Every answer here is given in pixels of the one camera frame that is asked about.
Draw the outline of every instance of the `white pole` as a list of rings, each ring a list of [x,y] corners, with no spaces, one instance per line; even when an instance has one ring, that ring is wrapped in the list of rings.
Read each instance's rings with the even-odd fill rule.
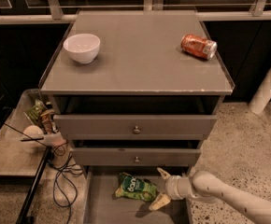
[[[264,111],[266,105],[271,99],[271,68],[268,71],[263,83],[260,85],[254,97],[249,103],[249,108],[255,114]]]

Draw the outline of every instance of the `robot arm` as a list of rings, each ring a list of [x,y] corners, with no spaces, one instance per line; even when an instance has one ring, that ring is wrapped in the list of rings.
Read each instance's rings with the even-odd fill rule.
[[[170,175],[161,168],[158,171],[165,181],[165,193],[158,195],[150,210],[157,210],[171,200],[187,198],[214,203],[220,199],[257,224],[271,224],[271,202],[231,187],[209,172],[200,171],[189,178]]]

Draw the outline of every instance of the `red can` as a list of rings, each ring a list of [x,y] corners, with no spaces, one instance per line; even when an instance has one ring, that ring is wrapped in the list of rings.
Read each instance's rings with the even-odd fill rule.
[[[198,35],[188,34],[182,37],[181,48],[191,55],[209,60],[216,53],[217,43]]]

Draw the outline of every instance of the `bag of chips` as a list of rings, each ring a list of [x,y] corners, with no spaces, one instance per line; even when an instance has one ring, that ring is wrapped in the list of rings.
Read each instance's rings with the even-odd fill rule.
[[[117,198],[127,197],[131,199],[152,202],[156,198],[157,187],[126,173],[119,174],[120,186],[115,192]]]

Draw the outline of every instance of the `white bowl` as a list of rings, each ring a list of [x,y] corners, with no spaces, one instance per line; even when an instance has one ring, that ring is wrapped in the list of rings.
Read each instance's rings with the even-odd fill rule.
[[[71,59],[78,63],[90,63],[100,49],[100,39],[92,34],[77,34],[68,37],[63,47]]]

